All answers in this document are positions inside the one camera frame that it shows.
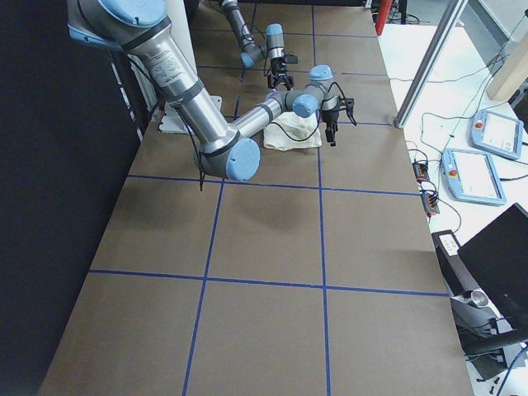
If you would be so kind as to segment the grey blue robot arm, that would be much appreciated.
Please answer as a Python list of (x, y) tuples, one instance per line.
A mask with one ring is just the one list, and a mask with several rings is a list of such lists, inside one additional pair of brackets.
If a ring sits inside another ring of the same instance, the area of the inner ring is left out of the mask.
[(261, 61), (267, 86), (275, 91), (279, 86), (291, 91), (295, 86), (294, 77), (288, 66), (297, 64), (298, 57), (285, 50), (283, 28), (273, 23), (266, 27), (266, 32), (246, 23), (238, 1), (218, 1), (220, 11), (225, 15), (241, 50), (241, 61), (244, 68), (253, 68)]
[[(273, 91), (249, 112), (228, 122), (191, 63), (172, 37), (172, 21), (164, 1), (69, 1), (70, 36), (84, 45), (116, 50), (138, 57), (152, 83), (199, 140), (195, 161), (202, 175), (246, 181), (254, 176), (261, 154), (253, 135), (285, 112), (302, 118), (318, 113), (326, 123), (327, 141), (335, 143), (340, 111), (353, 117), (354, 101), (334, 82), (326, 64), (313, 67), (310, 81), (295, 90), (285, 66), (294, 56), (284, 51), (279, 24), (266, 29), (266, 43), (253, 39), (237, 2), (219, 2), (236, 35), (247, 67), (269, 59), (268, 86)], [(285, 91), (276, 86), (284, 84)]]

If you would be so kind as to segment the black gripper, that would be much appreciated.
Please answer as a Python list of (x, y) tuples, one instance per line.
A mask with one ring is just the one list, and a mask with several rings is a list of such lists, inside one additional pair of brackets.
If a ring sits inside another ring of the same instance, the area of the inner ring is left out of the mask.
[(291, 91), (295, 87), (295, 80), (289, 74), (288, 65), (297, 64), (299, 62), (298, 56), (292, 53), (281, 54), (271, 58), (270, 62), (269, 75), (267, 76), (269, 89), (275, 91), (280, 85), (281, 77), (281, 84), (287, 91)]
[(352, 124), (355, 123), (355, 118), (353, 115), (355, 100), (351, 97), (336, 97), (336, 99), (337, 104), (333, 108), (322, 111), (322, 120), (324, 123), (326, 123), (325, 136), (327, 143), (331, 147), (335, 147), (337, 145), (337, 122), (340, 112), (344, 111), (349, 121)]

